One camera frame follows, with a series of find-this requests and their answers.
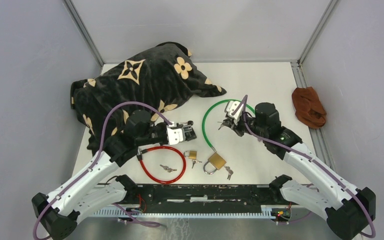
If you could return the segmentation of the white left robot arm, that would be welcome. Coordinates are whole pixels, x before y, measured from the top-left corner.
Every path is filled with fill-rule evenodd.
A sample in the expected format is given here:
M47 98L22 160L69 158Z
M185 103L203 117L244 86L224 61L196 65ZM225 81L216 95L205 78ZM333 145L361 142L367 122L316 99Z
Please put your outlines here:
M130 204L137 198L136 184L126 175L95 193L90 191L105 177L137 155L139 147L159 144L172 146L196 139L193 121L154 124L151 114L136 110L127 118L122 133L108 137L102 152L96 152L87 165L55 190L37 193L32 199L37 222L53 240L68 237L85 218L109 204Z

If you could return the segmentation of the red lock keys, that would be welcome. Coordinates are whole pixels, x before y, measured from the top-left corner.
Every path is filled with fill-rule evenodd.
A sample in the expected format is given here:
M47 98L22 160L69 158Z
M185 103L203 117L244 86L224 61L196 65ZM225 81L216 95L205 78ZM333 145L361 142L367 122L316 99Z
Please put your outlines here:
M177 169L175 169L175 168L171 168L171 167L169 167L169 166L162 165L162 164L160 164L160 167L162 167L162 168L163 168L165 171L167 171L168 173L177 171Z

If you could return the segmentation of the black head padlock key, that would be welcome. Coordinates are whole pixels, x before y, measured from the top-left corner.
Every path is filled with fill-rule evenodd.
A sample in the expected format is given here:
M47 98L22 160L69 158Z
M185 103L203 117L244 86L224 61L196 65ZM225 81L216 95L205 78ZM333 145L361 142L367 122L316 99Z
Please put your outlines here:
M192 126L194 122L192 120L186 121L186 122L181 122L180 123L183 126Z

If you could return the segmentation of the small brass padlock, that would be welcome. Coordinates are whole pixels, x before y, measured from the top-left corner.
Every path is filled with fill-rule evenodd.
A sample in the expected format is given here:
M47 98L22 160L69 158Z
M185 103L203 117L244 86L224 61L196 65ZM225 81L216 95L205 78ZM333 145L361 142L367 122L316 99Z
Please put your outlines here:
M197 151L196 150L187 150L183 153L185 158L196 160L197 159Z

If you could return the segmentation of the large padlock keys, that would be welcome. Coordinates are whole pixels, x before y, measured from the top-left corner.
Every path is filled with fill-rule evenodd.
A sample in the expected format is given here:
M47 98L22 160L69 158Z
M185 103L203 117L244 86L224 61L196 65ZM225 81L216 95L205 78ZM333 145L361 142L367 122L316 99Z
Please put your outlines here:
M231 177L234 173L234 171L229 167L229 166L224 166L225 170L227 171L228 175L227 175L227 180L231 180Z

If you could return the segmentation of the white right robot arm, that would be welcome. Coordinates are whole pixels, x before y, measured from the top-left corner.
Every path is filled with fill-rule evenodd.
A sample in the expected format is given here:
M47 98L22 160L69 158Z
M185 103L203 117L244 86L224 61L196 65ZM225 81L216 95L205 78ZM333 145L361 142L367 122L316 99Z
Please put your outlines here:
M298 204L326 221L342 240L360 234L376 236L376 195L368 187L358 188L329 168L291 129L282 125L275 105L261 102L254 114L246 111L245 101L229 100L222 125L238 136L249 134L261 140L266 149L303 174L315 189L281 175L270 183L269 199Z

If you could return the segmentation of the large brass padlock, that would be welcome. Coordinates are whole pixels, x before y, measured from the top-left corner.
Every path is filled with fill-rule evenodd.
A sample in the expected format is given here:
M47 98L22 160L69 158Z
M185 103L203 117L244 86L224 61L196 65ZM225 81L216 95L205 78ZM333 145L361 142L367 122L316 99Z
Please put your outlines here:
M226 160L217 152L214 152L204 163L203 171L207 175L212 175L226 165Z

